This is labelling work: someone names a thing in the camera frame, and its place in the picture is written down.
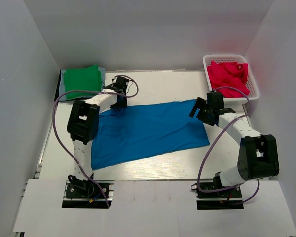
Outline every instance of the white basket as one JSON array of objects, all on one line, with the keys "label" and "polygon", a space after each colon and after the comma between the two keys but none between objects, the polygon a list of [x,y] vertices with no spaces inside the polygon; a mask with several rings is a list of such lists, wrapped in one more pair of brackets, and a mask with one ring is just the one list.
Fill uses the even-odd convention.
[{"label": "white basket", "polygon": [[[228,62],[247,63],[247,60],[241,55],[235,55],[235,54],[205,55],[203,57],[203,63],[204,63],[207,84],[210,91],[212,90],[212,85],[211,85],[211,82],[209,81],[207,66],[210,66],[212,61],[214,61],[215,63],[228,63]],[[248,95],[250,100],[257,100],[260,97],[260,93],[255,81],[255,78],[253,77],[249,66],[248,66],[248,80],[246,83],[246,87],[250,91],[250,94]],[[224,98],[223,100],[227,105],[243,105],[247,103],[247,99],[245,97]]]}]

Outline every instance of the gray wall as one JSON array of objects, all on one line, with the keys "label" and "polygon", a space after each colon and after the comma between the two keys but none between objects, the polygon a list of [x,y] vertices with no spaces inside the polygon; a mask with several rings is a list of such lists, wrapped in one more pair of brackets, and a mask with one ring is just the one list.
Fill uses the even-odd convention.
[{"label": "gray wall", "polygon": [[35,172],[58,70],[24,2],[0,0],[0,237]]},{"label": "gray wall", "polygon": [[296,0],[274,1],[245,56],[261,93],[251,121],[277,138],[278,179],[296,226]]},{"label": "gray wall", "polygon": [[61,68],[199,69],[243,55],[273,0],[25,0]]}]

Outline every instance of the red cloth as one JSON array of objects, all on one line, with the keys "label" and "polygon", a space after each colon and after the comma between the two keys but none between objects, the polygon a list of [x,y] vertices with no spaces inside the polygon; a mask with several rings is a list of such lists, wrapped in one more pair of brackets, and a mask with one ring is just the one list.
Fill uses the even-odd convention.
[{"label": "red cloth", "polygon": [[[244,94],[248,95],[250,91],[245,86],[248,76],[248,64],[247,63],[215,63],[212,61],[211,65],[207,67],[209,80],[212,85],[212,89],[221,86],[231,86]],[[232,89],[220,89],[218,90],[224,97],[243,97],[241,93]]]}]

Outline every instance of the blue fabric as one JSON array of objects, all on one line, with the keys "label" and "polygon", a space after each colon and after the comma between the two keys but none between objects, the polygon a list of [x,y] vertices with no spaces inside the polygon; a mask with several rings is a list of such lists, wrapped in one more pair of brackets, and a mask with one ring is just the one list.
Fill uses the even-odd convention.
[{"label": "blue fabric", "polygon": [[188,116],[194,103],[136,105],[101,113],[92,169],[209,145],[203,123]]}]

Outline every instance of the green folded cloth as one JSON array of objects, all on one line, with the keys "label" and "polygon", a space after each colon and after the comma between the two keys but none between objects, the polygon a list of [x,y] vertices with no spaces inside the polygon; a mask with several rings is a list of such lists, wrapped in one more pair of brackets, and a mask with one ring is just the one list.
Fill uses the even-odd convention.
[{"label": "green folded cloth", "polygon": [[[98,66],[89,68],[67,69],[64,74],[65,91],[70,90],[92,90],[101,91],[102,79]],[[93,96],[92,93],[74,92],[66,95],[68,100],[79,97]]]}]

